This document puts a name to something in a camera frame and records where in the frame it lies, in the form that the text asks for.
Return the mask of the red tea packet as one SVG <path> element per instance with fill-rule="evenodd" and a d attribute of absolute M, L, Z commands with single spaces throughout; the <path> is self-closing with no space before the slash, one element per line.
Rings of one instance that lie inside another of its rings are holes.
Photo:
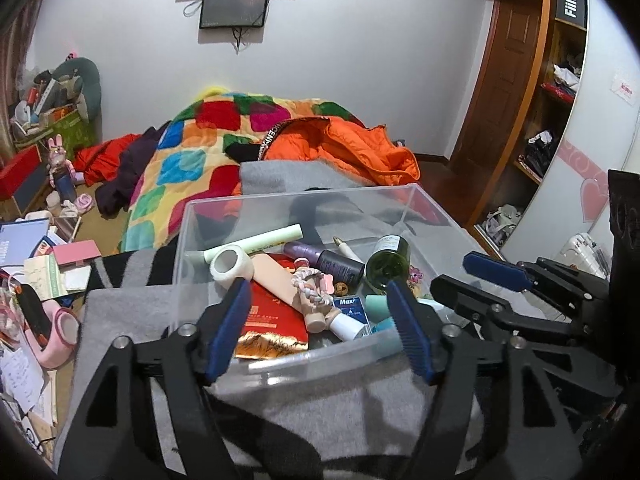
<path fill-rule="evenodd" d="M 252 304 L 241 330 L 234 356 L 244 360 L 272 360 L 308 350 L 303 315 L 293 307 L 296 290 L 291 283 L 292 263 L 273 256 L 250 257 L 254 266 Z"/>

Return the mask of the beige foundation tube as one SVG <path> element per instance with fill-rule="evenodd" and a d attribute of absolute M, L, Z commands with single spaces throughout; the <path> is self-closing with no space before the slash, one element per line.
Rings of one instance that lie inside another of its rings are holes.
<path fill-rule="evenodd" d="M 306 258 L 296 259 L 293 270 L 263 252 L 250 256 L 250 261 L 254 266 L 253 280 L 297 311 L 308 333 L 328 330 L 340 341 L 367 335 L 366 324 L 334 304 L 333 276 L 312 268 Z"/>

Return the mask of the teal tape roll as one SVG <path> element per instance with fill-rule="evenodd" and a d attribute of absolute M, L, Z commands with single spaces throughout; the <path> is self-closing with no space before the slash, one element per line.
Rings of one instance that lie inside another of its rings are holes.
<path fill-rule="evenodd" d="M 383 330 L 390 330 L 395 327 L 395 321 L 390 316 L 389 318 L 384 318 L 384 320 L 374 324 L 372 326 L 372 333 L 381 333 Z"/>

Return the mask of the green glass spray bottle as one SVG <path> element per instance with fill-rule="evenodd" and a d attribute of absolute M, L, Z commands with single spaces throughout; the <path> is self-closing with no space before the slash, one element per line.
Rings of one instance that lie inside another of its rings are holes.
<path fill-rule="evenodd" d="M 407 281 L 409 273 L 409 243 L 397 234 L 382 236 L 376 242 L 364 268 L 367 284 L 379 294 L 385 294 L 389 281 Z"/>

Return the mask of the beige stick red cap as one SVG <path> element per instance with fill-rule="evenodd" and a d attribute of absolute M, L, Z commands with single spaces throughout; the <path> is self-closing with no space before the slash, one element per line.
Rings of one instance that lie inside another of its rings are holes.
<path fill-rule="evenodd" d="M 308 268 L 311 268 L 306 258 L 295 259 L 294 266 L 295 271 L 300 266 L 308 266 Z M 305 300 L 298 296 L 297 289 L 295 301 L 296 306 L 299 306 L 299 312 L 303 315 L 307 332 L 310 334 L 323 332 L 326 329 L 326 316 L 329 314 L 329 310 L 331 310 L 333 304 L 331 307 L 314 307 L 311 304 L 307 304 Z"/>

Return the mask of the braided pink white hairband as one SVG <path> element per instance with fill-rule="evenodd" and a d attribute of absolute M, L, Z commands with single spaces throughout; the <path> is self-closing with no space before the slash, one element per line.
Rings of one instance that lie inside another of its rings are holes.
<path fill-rule="evenodd" d="M 314 307 L 331 307 L 333 304 L 334 281 L 331 274 L 315 268 L 300 266 L 292 276 L 292 285 L 298 296 Z"/>

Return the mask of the small blue box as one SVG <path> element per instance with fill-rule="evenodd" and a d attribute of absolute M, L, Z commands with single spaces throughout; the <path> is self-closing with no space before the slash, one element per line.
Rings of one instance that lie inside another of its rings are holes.
<path fill-rule="evenodd" d="M 342 297 L 335 298 L 333 300 L 334 306 L 339 308 L 344 315 L 348 315 L 350 318 L 362 323 L 364 325 L 369 324 L 366 310 L 364 310 L 361 299 L 355 297 Z"/>

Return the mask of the light green tube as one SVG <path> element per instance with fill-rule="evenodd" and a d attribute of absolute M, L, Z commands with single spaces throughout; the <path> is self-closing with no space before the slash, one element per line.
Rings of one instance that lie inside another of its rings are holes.
<path fill-rule="evenodd" d="M 247 255 L 250 255 L 253 252 L 260 252 L 261 250 L 266 248 L 279 246 L 288 242 L 295 242 L 296 240 L 300 240 L 302 237 L 302 227 L 299 223 L 296 223 L 292 224 L 292 226 L 286 226 L 285 228 L 280 228 L 262 234 L 241 238 L 240 240 L 236 240 L 235 242 L 230 242 L 222 244 L 218 247 L 206 249 L 203 252 L 203 260 L 205 263 L 209 264 L 214 260 L 216 255 L 231 246 L 238 246 L 242 249 L 243 252 L 246 252 Z"/>

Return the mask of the purple black spray bottle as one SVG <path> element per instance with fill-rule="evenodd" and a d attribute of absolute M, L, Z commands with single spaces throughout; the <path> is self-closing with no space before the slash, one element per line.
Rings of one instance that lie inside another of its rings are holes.
<path fill-rule="evenodd" d="M 306 258 L 312 268 L 331 274 L 334 281 L 356 288 L 364 273 L 364 264 L 344 257 L 329 249 L 320 249 L 303 242 L 288 242 L 283 245 L 285 255 L 295 260 Z"/>

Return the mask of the white pen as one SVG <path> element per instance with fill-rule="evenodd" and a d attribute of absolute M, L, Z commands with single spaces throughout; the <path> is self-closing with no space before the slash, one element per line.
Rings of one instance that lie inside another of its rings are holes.
<path fill-rule="evenodd" d="M 341 238 L 334 236 L 333 237 L 334 244 L 336 246 L 337 251 L 344 256 L 345 258 L 352 259 L 359 263 L 363 263 L 363 260 L 350 248 L 349 244 L 344 242 Z"/>

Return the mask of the white cabinet door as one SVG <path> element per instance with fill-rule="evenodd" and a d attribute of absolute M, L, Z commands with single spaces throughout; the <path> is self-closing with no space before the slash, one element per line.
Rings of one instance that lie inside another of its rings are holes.
<path fill-rule="evenodd" d="M 608 170 L 626 162 L 639 128 L 639 53 L 605 0 L 587 0 L 582 81 L 558 150 L 501 253 L 554 257 L 608 208 Z"/>

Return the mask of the pink round case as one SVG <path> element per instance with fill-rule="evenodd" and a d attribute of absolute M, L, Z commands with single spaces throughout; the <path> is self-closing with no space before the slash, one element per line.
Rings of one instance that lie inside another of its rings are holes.
<path fill-rule="evenodd" d="M 27 284 L 17 289 L 16 298 L 25 318 L 24 335 L 37 362 L 45 370 L 64 365 L 78 343 L 76 314 L 54 299 L 41 300 Z"/>

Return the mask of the clear plastic storage box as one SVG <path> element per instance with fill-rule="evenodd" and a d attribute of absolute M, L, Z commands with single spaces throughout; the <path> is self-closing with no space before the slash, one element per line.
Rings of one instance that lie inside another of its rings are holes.
<path fill-rule="evenodd" d="M 244 278 L 253 307 L 216 392 L 325 378 L 400 352 L 387 314 L 368 309 L 389 280 L 427 301 L 434 278 L 464 278 L 476 248 L 417 185 L 196 200 L 178 236 L 175 322 Z"/>

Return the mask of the pink box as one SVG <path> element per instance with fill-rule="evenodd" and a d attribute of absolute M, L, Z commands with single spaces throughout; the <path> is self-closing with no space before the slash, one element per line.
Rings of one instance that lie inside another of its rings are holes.
<path fill-rule="evenodd" d="M 89 261 L 101 257 L 94 240 L 81 240 L 70 244 L 58 245 L 52 249 L 53 257 L 59 266 L 83 266 Z"/>

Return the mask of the colourful patchwork quilt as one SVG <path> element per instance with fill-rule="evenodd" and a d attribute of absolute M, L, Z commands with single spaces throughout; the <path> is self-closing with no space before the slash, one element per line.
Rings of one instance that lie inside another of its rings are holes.
<path fill-rule="evenodd" d="M 224 152 L 229 145 L 260 143 L 281 122 L 316 115 L 360 123 L 333 101 L 208 92 L 175 116 L 160 136 L 134 188 L 120 249 L 160 247 L 179 231 L 190 200 L 233 194 L 240 166 Z"/>

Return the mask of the orange down jacket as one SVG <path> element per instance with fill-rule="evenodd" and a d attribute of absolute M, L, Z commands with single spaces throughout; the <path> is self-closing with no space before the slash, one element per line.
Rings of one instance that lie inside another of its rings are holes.
<path fill-rule="evenodd" d="M 320 160 L 376 185 L 416 183 L 421 173 L 413 152 L 393 144 L 386 128 L 366 128 L 335 116 L 289 119 L 262 139 L 260 160 Z"/>

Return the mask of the blue notebook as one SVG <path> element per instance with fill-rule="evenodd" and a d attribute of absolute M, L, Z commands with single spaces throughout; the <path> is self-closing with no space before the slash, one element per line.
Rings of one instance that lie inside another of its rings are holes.
<path fill-rule="evenodd" d="M 49 229 L 48 219 L 4 222 L 0 242 L 2 266 L 19 266 L 27 259 Z"/>

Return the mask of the red clothing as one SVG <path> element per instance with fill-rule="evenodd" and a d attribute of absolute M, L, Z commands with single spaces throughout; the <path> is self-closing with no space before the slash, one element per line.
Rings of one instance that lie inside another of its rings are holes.
<path fill-rule="evenodd" d="M 140 138 L 140 134 L 129 133 L 120 138 L 75 151 L 73 165 L 84 175 L 87 186 L 111 181 L 116 177 L 120 155 Z"/>

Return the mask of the wooden shelf unit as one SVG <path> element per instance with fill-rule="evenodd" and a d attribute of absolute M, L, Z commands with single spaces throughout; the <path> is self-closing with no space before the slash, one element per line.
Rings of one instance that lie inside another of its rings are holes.
<path fill-rule="evenodd" d="M 455 216 L 478 226 L 504 204 L 525 209 L 541 186 L 576 91 L 555 70 L 582 70 L 587 0 L 494 0 L 482 64 L 450 168 L 465 196 Z"/>

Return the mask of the pink bunny toy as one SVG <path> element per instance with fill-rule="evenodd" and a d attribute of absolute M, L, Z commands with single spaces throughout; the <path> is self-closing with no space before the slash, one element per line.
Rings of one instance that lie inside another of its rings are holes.
<path fill-rule="evenodd" d="M 66 200 L 73 203 L 77 200 L 75 186 L 76 172 L 72 162 L 67 158 L 62 136 L 57 134 L 53 138 L 50 138 L 48 140 L 48 147 L 50 185 L 58 192 L 62 203 Z"/>

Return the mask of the red long box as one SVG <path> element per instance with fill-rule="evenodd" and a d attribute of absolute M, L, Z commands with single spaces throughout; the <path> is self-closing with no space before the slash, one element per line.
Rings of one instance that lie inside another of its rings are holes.
<path fill-rule="evenodd" d="M 40 166 L 41 156 L 35 145 L 19 151 L 1 169 L 0 200 L 8 200 Z"/>

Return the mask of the green cardboard box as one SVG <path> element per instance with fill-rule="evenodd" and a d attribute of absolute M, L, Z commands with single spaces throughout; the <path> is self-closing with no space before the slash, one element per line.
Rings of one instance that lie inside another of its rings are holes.
<path fill-rule="evenodd" d="M 17 151 L 35 146 L 42 158 L 49 153 L 48 140 L 61 136 L 63 148 L 69 159 L 75 157 L 75 152 L 82 148 L 90 148 L 96 144 L 96 132 L 91 122 L 85 122 L 77 110 L 65 115 L 51 125 L 37 124 L 12 125 L 14 134 L 14 148 Z"/>

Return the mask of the grey green neck pillow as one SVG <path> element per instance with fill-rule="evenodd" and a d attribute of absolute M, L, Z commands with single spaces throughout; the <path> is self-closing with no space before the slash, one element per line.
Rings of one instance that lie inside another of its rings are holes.
<path fill-rule="evenodd" d="M 80 118 L 94 122 L 101 109 L 102 88 L 96 64 L 88 58 L 68 58 L 52 73 L 65 88 L 70 102 L 76 105 Z"/>

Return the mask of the small black monitor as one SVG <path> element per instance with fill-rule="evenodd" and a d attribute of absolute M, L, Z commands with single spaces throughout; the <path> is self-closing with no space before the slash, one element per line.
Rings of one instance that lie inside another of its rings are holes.
<path fill-rule="evenodd" d="M 269 0 L 202 0 L 200 29 L 264 26 Z"/>

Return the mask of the striped red gold curtain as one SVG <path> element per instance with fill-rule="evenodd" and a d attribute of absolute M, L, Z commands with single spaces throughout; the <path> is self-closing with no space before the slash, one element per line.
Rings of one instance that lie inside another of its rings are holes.
<path fill-rule="evenodd" d="M 1 0 L 1 162 L 15 153 L 9 107 L 16 100 L 15 81 L 26 53 L 42 0 Z"/>

